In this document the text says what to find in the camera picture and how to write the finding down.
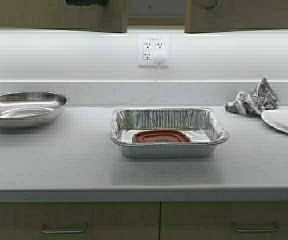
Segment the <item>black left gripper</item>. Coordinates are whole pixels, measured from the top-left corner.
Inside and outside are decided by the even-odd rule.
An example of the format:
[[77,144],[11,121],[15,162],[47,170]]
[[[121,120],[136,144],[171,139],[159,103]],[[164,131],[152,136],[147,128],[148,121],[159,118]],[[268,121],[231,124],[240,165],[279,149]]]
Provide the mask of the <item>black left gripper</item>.
[[108,0],[66,0],[65,1],[68,5],[72,6],[90,6],[90,5],[97,5],[97,6],[107,6]]

